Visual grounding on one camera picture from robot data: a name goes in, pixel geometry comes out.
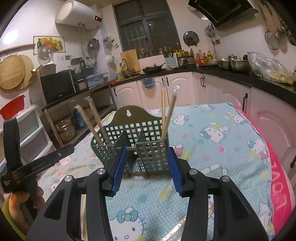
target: water heater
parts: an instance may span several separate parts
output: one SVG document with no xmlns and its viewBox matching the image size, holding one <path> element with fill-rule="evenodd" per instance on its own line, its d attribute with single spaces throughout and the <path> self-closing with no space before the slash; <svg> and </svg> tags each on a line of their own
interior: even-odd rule
<svg viewBox="0 0 296 241">
<path fill-rule="evenodd" d="M 75 0 L 66 1 L 59 10 L 55 22 L 78 27 L 85 25 L 86 29 L 100 26 L 103 15 L 92 8 Z"/>
</svg>

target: human hand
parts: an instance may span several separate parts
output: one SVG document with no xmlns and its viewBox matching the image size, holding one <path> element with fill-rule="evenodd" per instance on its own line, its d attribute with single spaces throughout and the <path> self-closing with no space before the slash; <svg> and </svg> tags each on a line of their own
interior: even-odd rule
<svg viewBox="0 0 296 241">
<path fill-rule="evenodd" d="M 44 192 L 41 187 L 37 187 L 37 199 L 33 204 L 33 208 L 37 209 L 37 213 L 43 207 L 45 200 L 42 197 Z M 27 234 L 30 225 L 26 221 L 24 214 L 20 208 L 20 204 L 26 202 L 29 199 L 30 194 L 28 192 L 18 191 L 11 194 L 9 198 L 8 211 L 18 229 L 23 233 Z"/>
</svg>

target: window frame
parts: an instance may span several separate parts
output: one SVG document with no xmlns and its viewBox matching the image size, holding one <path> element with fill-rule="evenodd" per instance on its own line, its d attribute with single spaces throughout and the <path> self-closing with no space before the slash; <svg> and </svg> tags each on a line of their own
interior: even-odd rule
<svg viewBox="0 0 296 241">
<path fill-rule="evenodd" d="M 142 20 L 138 20 L 138 21 L 132 21 L 131 20 L 131 21 L 125 23 L 125 24 L 119 25 L 118 24 L 118 19 L 117 19 L 116 7 L 119 6 L 119 5 L 125 4 L 127 2 L 131 2 L 131 1 L 136 1 L 138 3 Z M 149 17 L 144 16 L 143 10 L 142 10 L 141 4 L 140 4 L 140 0 L 127 0 L 127 1 L 123 0 L 123 1 L 119 1 L 119 2 L 116 2 L 116 3 L 112 4 L 113 14 L 114 14 L 114 17 L 115 17 L 115 23 L 116 23 L 116 27 L 117 27 L 117 32 L 118 32 L 118 35 L 119 35 L 119 41 L 120 41 L 121 49 L 122 49 L 123 52 L 127 51 L 127 50 L 125 50 L 123 48 L 124 45 L 123 45 L 123 41 L 122 41 L 122 38 L 121 38 L 121 35 L 120 35 L 119 28 L 127 26 L 127 25 L 131 25 L 133 23 L 140 23 L 140 22 L 143 23 L 143 26 L 144 26 L 144 29 L 145 29 L 145 32 L 146 32 L 146 36 L 147 36 L 149 49 L 152 49 L 153 51 L 156 51 L 157 49 L 154 49 L 153 44 L 152 44 L 152 39 L 151 39 L 151 35 L 150 35 L 150 32 L 149 32 L 147 21 L 150 20 L 150 19 L 159 18 L 159 17 L 171 17 L 172 18 L 173 23 L 174 23 L 174 27 L 175 27 L 175 30 L 176 30 L 176 33 L 177 33 L 177 37 L 178 37 L 178 43 L 181 46 L 178 30 L 176 28 L 175 20 L 174 20 L 173 15 L 172 15 L 172 13 L 170 11 L 170 7 L 168 5 L 168 2 L 166 0 L 163 0 L 163 1 L 165 3 L 165 6 L 167 7 L 168 11 L 166 13 L 153 14 L 152 16 L 149 16 Z"/>
</svg>

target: wicker basket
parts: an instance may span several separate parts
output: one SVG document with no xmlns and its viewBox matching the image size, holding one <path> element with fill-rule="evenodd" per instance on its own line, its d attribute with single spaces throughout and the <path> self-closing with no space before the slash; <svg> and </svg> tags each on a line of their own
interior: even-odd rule
<svg viewBox="0 0 296 241">
<path fill-rule="evenodd" d="M 100 146 L 93 137 L 91 148 L 103 164 L 116 156 L 122 146 L 128 150 L 125 174 L 149 176 L 170 174 L 166 151 L 168 136 L 160 140 L 162 121 L 138 106 L 125 106 L 114 115 L 112 122 L 104 127 L 112 145 Z M 102 142 L 106 141 L 98 131 Z"/>
</svg>

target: white cabinet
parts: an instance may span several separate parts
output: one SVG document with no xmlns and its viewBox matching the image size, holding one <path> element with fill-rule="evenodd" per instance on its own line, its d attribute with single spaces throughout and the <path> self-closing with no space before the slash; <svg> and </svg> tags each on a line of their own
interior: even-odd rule
<svg viewBox="0 0 296 241">
<path fill-rule="evenodd" d="M 296 155 L 296 110 L 277 98 L 252 88 L 250 118 L 270 141 L 291 178 L 294 172 L 290 164 Z"/>
<path fill-rule="evenodd" d="M 112 87 L 117 108 L 127 105 L 137 105 L 143 108 L 137 82 L 130 82 Z"/>
<path fill-rule="evenodd" d="M 169 106 L 168 94 L 165 84 L 165 77 L 158 76 L 154 77 L 155 86 L 153 89 L 147 89 L 141 80 L 137 81 L 143 108 L 145 110 L 161 108 L 161 90 L 165 90 L 165 106 Z"/>
<path fill-rule="evenodd" d="M 203 74 L 202 85 L 204 104 L 230 102 L 242 110 L 245 100 L 244 111 L 249 114 L 251 88 L 208 74 Z"/>
<path fill-rule="evenodd" d="M 194 83 L 194 92 L 195 92 L 195 104 L 204 104 L 204 88 L 202 86 L 202 77 L 201 73 L 192 72 L 193 83 Z"/>
<path fill-rule="evenodd" d="M 179 85 L 176 106 L 195 104 L 192 72 L 165 75 L 165 82 L 169 101 L 172 99 L 174 87 Z"/>
</svg>

